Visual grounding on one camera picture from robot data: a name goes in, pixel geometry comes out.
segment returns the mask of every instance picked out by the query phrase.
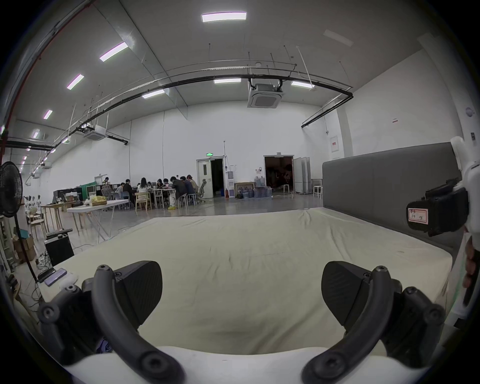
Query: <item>mattress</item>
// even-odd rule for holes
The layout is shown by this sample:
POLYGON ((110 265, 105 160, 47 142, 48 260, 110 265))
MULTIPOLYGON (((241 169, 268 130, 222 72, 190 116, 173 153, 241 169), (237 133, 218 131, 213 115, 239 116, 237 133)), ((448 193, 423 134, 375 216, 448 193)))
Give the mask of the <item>mattress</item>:
MULTIPOLYGON (((324 266, 344 260, 385 265, 403 287, 431 300, 442 291, 452 258, 421 240, 325 208, 252 215, 154 218, 59 264, 92 277, 154 260, 162 298, 140 326, 155 346, 225 354, 330 347, 344 334, 324 303, 324 266)), ((58 283, 41 284, 46 300, 58 283)))

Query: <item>sign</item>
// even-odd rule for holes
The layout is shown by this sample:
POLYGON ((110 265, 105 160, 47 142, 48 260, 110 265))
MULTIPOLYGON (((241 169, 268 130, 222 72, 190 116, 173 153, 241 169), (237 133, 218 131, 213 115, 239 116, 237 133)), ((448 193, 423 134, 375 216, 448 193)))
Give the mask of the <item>sign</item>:
POLYGON ((338 151, 338 137, 334 136, 330 139, 330 147, 332 148, 332 152, 338 151))
POLYGON ((408 221, 414 223, 428 224, 428 209, 409 208, 408 221))

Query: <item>screw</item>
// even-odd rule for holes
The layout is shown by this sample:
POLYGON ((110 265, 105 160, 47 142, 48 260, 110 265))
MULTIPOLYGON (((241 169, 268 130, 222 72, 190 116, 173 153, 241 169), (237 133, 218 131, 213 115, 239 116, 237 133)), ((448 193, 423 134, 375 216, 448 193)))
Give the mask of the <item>screw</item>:
POLYGON ((43 310, 43 315, 45 316, 46 319, 49 319, 50 317, 53 316, 53 310, 51 308, 45 308, 43 310))

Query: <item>open doorway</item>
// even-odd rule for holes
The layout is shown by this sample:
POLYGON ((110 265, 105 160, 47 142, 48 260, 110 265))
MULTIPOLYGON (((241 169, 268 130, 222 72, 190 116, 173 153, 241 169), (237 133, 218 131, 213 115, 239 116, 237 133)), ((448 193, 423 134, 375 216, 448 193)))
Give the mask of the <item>open doorway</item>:
POLYGON ((283 186, 289 185, 293 191, 293 156, 264 156, 265 183, 273 194, 282 194, 283 186))
POLYGON ((224 196, 224 186, 223 183, 223 159, 212 159, 210 161, 212 166, 212 189, 213 189, 213 197, 220 197, 224 196))

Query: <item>human hand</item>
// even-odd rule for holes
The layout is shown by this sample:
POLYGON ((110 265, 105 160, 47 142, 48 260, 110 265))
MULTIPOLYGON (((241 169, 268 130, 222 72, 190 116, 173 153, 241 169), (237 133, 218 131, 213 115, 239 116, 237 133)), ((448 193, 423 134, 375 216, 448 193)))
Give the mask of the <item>human hand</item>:
POLYGON ((467 271, 467 274, 463 278, 463 284, 462 285, 463 285, 463 287, 468 288, 468 287, 470 287, 470 284, 472 283, 471 275, 473 275, 475 273, 475 269, 477 268, 477 265, 472 260, 474 254, 475 254, 475 249, 473 248, 471 237, 470 237, 470 240, 468 240, 468 242, 465 246, 465 253, 467 254, 467 260, 465 261, 465 270, 467 271))

